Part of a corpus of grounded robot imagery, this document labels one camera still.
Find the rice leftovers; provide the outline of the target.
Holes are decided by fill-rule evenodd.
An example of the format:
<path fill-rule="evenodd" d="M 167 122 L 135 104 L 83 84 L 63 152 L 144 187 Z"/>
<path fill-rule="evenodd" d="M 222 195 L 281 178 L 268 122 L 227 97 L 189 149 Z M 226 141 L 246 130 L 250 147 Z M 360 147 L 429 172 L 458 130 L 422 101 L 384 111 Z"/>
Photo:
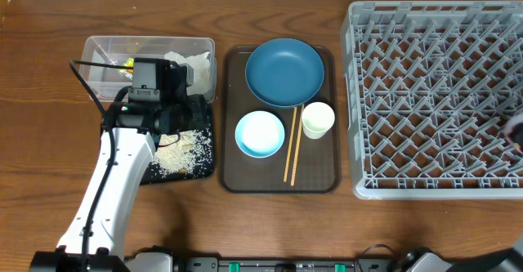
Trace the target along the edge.
<path fill-rule="evenodd" d="M 161 135 L 150 166 L 154 178 L 179 181 L 210 176 L 214 164 L 212 133 L 207 128 Z"/>

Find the white tissue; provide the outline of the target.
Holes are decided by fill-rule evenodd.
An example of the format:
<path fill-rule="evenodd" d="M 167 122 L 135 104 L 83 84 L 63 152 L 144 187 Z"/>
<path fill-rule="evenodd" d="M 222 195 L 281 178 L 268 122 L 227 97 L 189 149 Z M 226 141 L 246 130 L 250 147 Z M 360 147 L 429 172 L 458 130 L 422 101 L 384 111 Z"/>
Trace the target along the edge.
<path fill-rule="evenodd" d="M 211 76 L 210 68 L 211 63 L 208 59 L 210 52 L 204 52 L 196 56 L 184 57 L 179 53 L 170 51 L 164 55 L 165 60 L 175 61 L 179 65 L 188 64 L 193 69 L 193 82 L 187 87 L 187 94 L 206 94 L 210 91 Z"/>

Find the light blue bowl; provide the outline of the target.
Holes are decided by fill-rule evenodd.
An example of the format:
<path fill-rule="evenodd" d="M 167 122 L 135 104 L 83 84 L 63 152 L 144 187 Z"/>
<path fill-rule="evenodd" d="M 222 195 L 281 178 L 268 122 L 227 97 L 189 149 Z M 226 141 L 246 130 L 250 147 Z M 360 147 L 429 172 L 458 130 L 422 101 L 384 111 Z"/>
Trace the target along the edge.
<path fill-rule="evenodd" d="M 258 110 L 244 115 L 235 128 L 235 142 L 239 149 L 252 158 L 268 158 L 284 143 L 285 130 L 273 113 Z"/>

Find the yellow green snack wrapper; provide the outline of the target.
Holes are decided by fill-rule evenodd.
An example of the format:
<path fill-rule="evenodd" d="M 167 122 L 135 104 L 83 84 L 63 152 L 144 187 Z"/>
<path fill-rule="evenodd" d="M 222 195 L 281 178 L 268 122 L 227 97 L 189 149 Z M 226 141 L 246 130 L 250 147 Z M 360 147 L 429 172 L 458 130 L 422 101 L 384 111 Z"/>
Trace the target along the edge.
<path fill-rule="evenodd" d="M 128 58 L 123 63 L 124 69 L 120 69 L 119 71 L 126 74 L 133 74 L 133 67 L 134 67 L 134 59 Z"/>

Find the dark blue plate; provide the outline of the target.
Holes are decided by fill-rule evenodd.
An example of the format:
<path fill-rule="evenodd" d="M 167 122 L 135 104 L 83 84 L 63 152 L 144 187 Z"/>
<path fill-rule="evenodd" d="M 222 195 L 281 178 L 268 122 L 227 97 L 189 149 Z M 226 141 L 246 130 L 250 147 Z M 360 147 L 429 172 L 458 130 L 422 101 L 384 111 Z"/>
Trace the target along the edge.
<path fill-rule="evenodd" d="M 245 66 L 253 95 L 278 108 L 292 108 L 312 99 L 325 78 L 320 54 L 293 38 L 277 38 L 256 47 Z"/>

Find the cream white cup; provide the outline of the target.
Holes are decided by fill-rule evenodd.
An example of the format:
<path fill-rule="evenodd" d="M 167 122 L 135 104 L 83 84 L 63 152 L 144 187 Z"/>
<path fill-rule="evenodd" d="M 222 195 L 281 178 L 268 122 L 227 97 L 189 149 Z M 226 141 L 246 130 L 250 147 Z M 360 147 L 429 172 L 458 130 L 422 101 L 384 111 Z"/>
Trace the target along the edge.
<path fill-rule="evenodd" d="M 334 110 L 324 102 L 310 103 L 303 110 L 302 128 L 305 135 L 312 140 L 317 140 L 325 135 L 334 122 Z"/>

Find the pink cup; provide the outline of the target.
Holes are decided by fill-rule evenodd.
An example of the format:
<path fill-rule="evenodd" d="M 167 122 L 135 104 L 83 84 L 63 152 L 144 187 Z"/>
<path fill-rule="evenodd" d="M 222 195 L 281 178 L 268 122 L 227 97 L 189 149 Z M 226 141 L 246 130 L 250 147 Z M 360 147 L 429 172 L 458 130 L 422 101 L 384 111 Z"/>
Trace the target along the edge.
<path fill-rule="evenodd" d="M 519 153 L 522 153 L 522 123 L 523 115 L 517 114 L 510 118 L 503 128 L 505 139 Z"/>

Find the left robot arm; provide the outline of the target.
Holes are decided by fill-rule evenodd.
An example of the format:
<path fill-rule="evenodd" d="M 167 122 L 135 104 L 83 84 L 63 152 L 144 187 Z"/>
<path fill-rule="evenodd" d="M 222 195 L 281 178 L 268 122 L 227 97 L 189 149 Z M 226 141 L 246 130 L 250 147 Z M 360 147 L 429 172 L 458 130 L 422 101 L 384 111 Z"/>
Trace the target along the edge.
<path fill-rule="evenodd" d="M 201 95 L 140 101 L 116 96 L 92 178 L 77 214 L 53 252 L 36 252 L 32 271 L 174 271 L 173 254 L 153 246 L 128 260 L 124 241 L 138 188 L 162 135 L 204 129 L 210 109 Z"/>

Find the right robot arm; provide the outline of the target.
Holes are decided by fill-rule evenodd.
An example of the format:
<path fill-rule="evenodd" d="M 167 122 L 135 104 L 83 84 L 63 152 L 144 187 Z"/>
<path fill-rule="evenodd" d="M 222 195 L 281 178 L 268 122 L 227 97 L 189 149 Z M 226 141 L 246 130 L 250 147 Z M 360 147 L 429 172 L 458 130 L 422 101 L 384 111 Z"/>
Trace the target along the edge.
<path fill-rule="evenodd" d="M 446 261 L 427 247 L 421 247 L 389 266 L 400 272 L 522 272 L 522 237 L 512 247 L 483 256 Z"/>

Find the black waste tray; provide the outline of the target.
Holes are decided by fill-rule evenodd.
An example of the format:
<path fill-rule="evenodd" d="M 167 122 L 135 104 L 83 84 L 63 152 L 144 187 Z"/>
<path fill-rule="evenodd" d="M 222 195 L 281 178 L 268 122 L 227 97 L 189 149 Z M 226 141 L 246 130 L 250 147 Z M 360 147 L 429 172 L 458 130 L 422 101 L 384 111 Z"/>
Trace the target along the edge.
<path fill-rule="evenodd" d="M 203 104 L 116 101 L 103 113 L 101 152 L 109 185 L 138 186 L 200 179 L 214 168 L 212 116 Z"/>

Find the clear plastic waste bin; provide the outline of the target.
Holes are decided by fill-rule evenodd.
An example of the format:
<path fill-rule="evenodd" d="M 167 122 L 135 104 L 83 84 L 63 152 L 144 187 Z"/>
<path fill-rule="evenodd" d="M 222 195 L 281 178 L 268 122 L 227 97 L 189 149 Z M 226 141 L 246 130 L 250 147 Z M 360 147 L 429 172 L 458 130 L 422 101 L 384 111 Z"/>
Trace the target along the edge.
<path fill-rule="evenodd" d="M 211 38 L 198 37 L 166 37 L 166 36 L 91 36 L 83 48 L 83 61 L 108 65 L 120 65 L 128 58 L 159 58 L 170 51 L 184 57 L 196 56 L 209 51 L 211 63 L 211 89 L 204 98 L 211 103 L 215 98 L 217 82 L 217 60 L 215 57 L 215 42 Z M 79 73 L 95 92 L 101 102 L 111 102 L 117 92 L 132 83 L 132 74 L 126 74 L 119 69 L 108 69 L 83 65 Z"/>

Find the grey dishwasher rack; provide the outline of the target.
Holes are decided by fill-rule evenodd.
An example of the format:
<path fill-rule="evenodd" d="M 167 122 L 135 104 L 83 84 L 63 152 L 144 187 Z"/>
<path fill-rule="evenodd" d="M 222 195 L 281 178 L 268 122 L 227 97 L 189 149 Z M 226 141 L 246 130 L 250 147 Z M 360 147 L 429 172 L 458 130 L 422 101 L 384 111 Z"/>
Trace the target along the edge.
<path fill-rule="evenodd" d="M 521 2 L 353 2 L 341 44 L 356 197 L 521 198 Z"/>

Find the left wooden chopstick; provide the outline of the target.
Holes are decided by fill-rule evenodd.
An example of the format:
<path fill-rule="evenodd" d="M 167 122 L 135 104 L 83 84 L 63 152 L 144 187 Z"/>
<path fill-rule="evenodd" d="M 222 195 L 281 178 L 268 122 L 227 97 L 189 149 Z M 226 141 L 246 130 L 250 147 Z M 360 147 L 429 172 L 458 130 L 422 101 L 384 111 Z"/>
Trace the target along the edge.
<path fill-rule="evenodd" d="M 289 170 L 290 158 L 291 158 L 292 147 L 293 147 L 293 135 L 294 135 L 294 129 L 295 129 L 295 124 L 296 124 L 296 117 L 297 117 L 297 107 L 294 107 L 293 108 L 293 119 L 292 119 L 292 123 L 291 123 L 291 129 L 289 132 L 288 152 L 287 152 L 285 170 L 284 170 L 284 182 L 287 182 L 287 180 L 288 180 L 288 170 Z"/>

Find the wooden chopstick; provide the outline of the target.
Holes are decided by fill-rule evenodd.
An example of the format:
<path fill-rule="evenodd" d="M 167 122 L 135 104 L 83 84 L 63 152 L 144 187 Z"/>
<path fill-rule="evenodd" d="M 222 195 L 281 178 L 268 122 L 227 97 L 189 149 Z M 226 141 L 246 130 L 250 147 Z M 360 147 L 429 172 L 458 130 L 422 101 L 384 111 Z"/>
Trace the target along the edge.
<path fill-rule="evenodd" d="M 294 129 L 295 129 L 295 124 L 296 124 L 296 117 L 297 117 L 297 107 L 294 107 L 293 108 L 293 119 L 292 119 L 292 123 L 291 123 L 291 129 L 289 132 L 288 152 L 287 152 L 285 170 L 284 170 L 284 182 L 287 182 L 287 180 L 288 180 L 288 170 L 289 170 L 290 158 L 291 158 L 292 147 L 293 147 L 293 135 L 294 135 Z"/>
<path fill-rule="evenodd" d="M 293 171 L 291 176 L 291 186 L 295 185 L 296 175 L 297 175 L 297 162 L 299 157 L 299 151 L 300 151 L 300 144 L 301 144 L 301 138 L 302 138 L 302 114 L 303 110 L 305 109 L 305 105 L 302 104 L 300 115 L 299 115 L 299 123 L 298 123 L 298 129 L 297 129 L 297 141 L 295 146 L 295 154 L 293 159 Z"/>

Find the right wooden chopstick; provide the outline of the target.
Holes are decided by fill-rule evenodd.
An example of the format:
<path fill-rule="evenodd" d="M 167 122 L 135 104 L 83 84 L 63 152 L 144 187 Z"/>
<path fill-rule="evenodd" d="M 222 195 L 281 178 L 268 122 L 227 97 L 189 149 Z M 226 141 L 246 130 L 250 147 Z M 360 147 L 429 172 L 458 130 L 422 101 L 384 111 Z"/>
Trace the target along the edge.
<path fill-rule="evenodd" d="M 299 115 L 299 123 L 298 123 L 298 129 L 297 129 L 297 141 L 295 146 L 295 154 L 293 159 L 293 171 L 291 176 L 291 186 L 295 185 L 296 175 L 297 175 L 297 162 L 299 157 L 299 151 L 300 151 L 300 144 L 301 144 L 301 138 L 302 138 L 302 114 L 303 110 L 305 109 L 305 105 L 302 104 L 300 115 Z"/>

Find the brown serving tray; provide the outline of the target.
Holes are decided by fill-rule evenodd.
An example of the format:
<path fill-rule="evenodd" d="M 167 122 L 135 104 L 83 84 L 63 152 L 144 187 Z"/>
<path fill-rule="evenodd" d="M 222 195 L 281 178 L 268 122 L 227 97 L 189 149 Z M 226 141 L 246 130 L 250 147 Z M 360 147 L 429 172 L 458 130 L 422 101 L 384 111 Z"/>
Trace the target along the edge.
<path fill-rule="evenodd" d="M 234 47 L 224 58 L 221 109 L 221 161 L 219 180 L 231 193 L 326 194 L 337 188 L 341 178 L 339 133 L 333 126 L 318 140 L 301 137 L 294 184 L 284 181 L 293 172 L 293 157 L 288 157 L 286 137 L 279 151 L 268 158 L 244 154 L 235 141 L 239 120 L 252 111 L 264 110 L 277 116 L 285 134 L 300 114 L 292 109 L 269 106 L 248 89 L 245 68 L 254 46 Z"/>

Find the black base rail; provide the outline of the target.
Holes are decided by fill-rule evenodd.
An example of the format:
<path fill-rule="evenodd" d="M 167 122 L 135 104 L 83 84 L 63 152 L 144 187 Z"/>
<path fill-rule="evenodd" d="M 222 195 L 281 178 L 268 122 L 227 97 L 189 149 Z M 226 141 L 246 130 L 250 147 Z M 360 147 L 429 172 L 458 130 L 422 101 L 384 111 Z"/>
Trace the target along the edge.
<path fill-rule="evenodd" d="M 381 272 L 391 271 L 393 261 L 384 258 L 303 259 L 224 258 L 217 254 L 183 257 L 164 247 L 140 250 L 124 260 L 130 271 L 171 272 Z"/>

